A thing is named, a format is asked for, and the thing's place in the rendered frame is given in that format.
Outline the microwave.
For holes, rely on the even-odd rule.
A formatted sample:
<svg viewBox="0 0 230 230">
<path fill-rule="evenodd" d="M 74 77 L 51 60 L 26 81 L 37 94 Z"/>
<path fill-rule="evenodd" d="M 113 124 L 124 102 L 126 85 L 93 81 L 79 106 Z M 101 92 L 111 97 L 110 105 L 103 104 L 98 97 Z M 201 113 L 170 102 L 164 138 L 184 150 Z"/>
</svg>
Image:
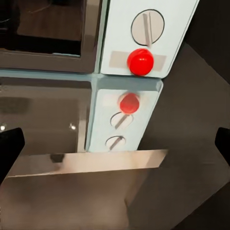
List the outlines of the microwave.
<svg viewBox="0 0 230 230">
<path fill-rule="evenodd" d="M 199 0 L 0 0 L 0 70 L 166 77 Z"/>
</svg>

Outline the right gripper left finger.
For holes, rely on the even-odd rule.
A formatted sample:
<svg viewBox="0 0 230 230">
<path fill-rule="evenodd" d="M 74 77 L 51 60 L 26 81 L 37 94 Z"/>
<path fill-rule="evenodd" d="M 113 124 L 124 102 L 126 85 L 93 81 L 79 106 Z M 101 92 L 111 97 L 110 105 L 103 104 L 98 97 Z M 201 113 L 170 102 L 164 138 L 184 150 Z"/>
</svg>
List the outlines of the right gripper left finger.
<svg viewBox="0 0 230 230">
<path fill-rule="evenodd" d="M 21 128 L 0 133 L 0 185 L 25 146 Z"/>
</svg>

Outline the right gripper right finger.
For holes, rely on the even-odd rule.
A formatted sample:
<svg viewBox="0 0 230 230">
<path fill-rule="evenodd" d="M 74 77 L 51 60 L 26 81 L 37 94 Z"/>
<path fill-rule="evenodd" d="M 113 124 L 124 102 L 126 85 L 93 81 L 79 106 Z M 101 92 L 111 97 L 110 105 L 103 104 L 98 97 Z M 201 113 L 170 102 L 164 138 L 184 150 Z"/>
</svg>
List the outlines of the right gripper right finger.
<svg viewBox="0 0 230 230">
<path fill-rule="evenodd" d="M 230 165 L 230 130 L 219 127 L 216 134 L 215 145 L 219 149 L 222 156 Z"/>
</svg>

